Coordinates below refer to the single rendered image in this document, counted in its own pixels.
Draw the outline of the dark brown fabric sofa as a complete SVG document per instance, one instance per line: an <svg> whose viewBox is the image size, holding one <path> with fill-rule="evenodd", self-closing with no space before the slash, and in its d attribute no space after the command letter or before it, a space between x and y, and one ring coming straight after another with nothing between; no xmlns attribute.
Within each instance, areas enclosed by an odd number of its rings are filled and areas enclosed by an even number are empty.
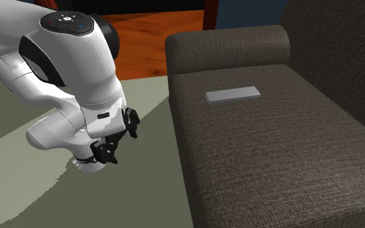
<svg viewBox="0 0 365 228"><path fill-rule="evenodd" d="M177 33L165 52L194 228L365 228L365 0L289 0L277 25Z"/></svg>

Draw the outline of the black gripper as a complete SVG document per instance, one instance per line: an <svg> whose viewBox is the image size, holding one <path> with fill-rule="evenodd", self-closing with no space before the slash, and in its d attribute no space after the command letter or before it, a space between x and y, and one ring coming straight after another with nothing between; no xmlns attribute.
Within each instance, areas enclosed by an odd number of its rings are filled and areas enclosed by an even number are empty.
<svg viewBox="0 0 365 228"><path fill-rule="evenodd" d="M106 163L113 163L115 165L118 163L118 160L115 157L115 151L119 145L119 141L124 137L127 131L131 137L137 138L137 125L140 124L140 118L137 111L126 108L123 111L123 119L126 130L106 136L105 143L99 144L98 141L95 141L90 144L94 158L104 165Z"/></svg>

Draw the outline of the flat grey rectangular box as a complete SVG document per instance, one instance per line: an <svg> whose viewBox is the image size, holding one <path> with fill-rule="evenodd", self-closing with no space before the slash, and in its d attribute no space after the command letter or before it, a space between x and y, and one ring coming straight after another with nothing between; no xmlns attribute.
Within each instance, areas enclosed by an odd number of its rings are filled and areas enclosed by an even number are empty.
<svg viewBox="0 0 365 228"><path fill-rule="evenodd" d="M261 94L255 86L205 92L209 104L258 98Z"/></svg>

